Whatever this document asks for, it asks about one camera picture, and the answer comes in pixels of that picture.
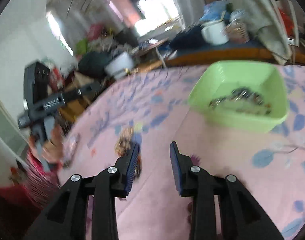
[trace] white mug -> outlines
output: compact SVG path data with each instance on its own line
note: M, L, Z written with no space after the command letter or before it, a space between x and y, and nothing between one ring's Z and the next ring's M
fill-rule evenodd
M201 31L201 35L206 42L212 45L221 45L229 41L226 25L223 21L206 22L202 26L204 28Z

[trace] light green container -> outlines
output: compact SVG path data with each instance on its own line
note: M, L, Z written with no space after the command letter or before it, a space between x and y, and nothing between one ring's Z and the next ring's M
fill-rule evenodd
M271 104L269 115L211 109L210 102L230 95L232 90L248 87ZM286 118L289 104L286 88L278 69L269 63L229 60L212 64L199 79L188 99L192 109L203 113L208 122L244 130L269 132Z

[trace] pink tablecloth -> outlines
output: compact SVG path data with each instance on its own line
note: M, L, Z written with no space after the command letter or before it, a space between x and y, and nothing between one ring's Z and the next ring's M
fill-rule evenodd
M119 239L188 239L190 198L181 198L175 188L169 157L173 140L210 174L235 174L284 238L294 238L305 222L305 67L278 68L291 110L267 134L211 126L190 110L189 92L206 66L157 70L116 82L71 130L70 136L81 138L72 166L59 172L61 183L113 165L119 133L131 125L141 144L143 171L127 200L116 200Z

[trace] silver screw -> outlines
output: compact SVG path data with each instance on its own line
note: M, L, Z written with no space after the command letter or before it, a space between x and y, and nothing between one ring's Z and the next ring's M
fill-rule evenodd
M228 175L227 180L230 182L235 182L237 180L237 178L234 175Z
M198 173L198 172L200 172L200 167L198 167L198 166L192 166L192 167L190 167L190 170L191 170L192 172Z
M115 172L117 172L117 168L114 166L111 166L107 169L107 171L108 171L108 173L115 173Z
M75 174L73 176L71 176L70 178L73 182L79 181L80 180L80 176L78 174Z

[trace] hand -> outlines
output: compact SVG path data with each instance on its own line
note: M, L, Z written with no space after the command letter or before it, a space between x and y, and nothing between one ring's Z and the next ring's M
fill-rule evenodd
M39 159L37 149L35 147L35 138L30 136L28 139L28 145L35 158ZM56 125L51 130L51 140L47 140L43 145L42 157L50 164L58 163L59 160L64 156L61 127Z

